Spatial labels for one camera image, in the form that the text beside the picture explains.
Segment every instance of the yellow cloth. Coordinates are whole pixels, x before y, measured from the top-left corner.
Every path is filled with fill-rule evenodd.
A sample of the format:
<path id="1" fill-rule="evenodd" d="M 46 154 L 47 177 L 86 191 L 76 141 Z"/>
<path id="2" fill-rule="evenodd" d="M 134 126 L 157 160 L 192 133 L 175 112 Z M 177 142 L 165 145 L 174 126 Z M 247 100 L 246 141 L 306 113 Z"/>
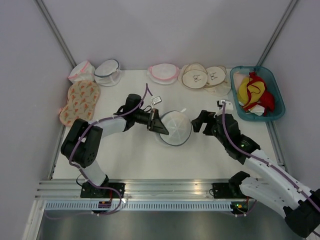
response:
<path id="1" fill-rule="evenodd" d="M 262 94 L 264 94 L 266 88 L 262 81 L 257 81 L 247 87 L 247 84 L 252 81 L 252 78 L 245 77 L 239 87 L 237 97 L 238 101 L 244 104 L 244 107 L 249 104 L 253 104 L 259 101 Z M 249 101 L 248 92 L 251 93 L 251 100 Z"/>

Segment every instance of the laundry basket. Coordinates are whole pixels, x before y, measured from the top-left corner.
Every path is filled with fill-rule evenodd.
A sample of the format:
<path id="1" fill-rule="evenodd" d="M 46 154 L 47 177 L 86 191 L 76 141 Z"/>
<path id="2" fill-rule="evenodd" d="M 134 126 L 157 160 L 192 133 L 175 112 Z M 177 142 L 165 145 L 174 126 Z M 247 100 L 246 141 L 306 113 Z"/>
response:
<path id="1" fill-rule="evenodd" d="M 251 112 L 245 112 L 245 110 L 238 102 L 237 91 L 234 83 L 234 74 L 236 72 L 245 75 L 249 75 L 249 73 L 255 72 L 265 81 L 268 92 L 270 92 L 274 96 L 275 108 L 273 112 L 268 112 L 266 116 L 258 116 Z M 230 80 L 235 108 L 241 119 L 253 122 L 269 122 L 277 120 L 285 114 L 286 107 L 284 101 L 281 97 L 275 76 L 269 69 L 263 66 L 236 66 L 230 71 Z"/>

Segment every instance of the metal vent grille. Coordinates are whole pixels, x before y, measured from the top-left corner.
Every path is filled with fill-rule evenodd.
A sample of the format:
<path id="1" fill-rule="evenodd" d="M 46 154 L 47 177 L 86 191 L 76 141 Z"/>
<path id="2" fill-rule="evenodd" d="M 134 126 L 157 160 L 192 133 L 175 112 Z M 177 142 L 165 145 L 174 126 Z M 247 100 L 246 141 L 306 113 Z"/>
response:
<path id="1" fill-rule="evenodd" d="M 110 210 L 117 207 L 118 201 L 113 201 Z M 98 201 L 47 201 L 46 210 L 90 210 L 98 211 L 105 208 L 99 207 Z M 230 201 L 129 201 L 121 203 L 122 211 L 232 211 Z"/>

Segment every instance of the gray floor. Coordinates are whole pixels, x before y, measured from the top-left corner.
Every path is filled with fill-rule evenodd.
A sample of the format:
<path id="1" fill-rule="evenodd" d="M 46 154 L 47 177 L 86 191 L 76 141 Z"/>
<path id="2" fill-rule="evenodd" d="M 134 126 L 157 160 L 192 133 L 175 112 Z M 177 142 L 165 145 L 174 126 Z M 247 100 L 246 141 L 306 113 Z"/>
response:
<path id="1" fill-rule="evenodd" d="M 50 217 L 75 212 L 48 211 Z M 258 204 L 247 217 L 220 212 L 120 211 L 110 216 L 44 218 L 39 240 L 301 240 L 285 221 Z"/>

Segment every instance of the patterned oven mitt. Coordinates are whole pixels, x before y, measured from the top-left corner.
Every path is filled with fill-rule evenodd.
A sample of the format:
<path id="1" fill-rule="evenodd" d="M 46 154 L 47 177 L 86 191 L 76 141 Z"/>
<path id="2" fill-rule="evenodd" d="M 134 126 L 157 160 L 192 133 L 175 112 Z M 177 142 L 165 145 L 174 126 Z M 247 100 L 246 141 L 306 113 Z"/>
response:
<path id="1" fill-rule="evenodd" d="M 71 127 L 76 119 L 92 120 L 100 96 L 99 86 L 88 80 L 73 84 L 67 95 L 67 104 L 59 113 L 63 125 Z"/>

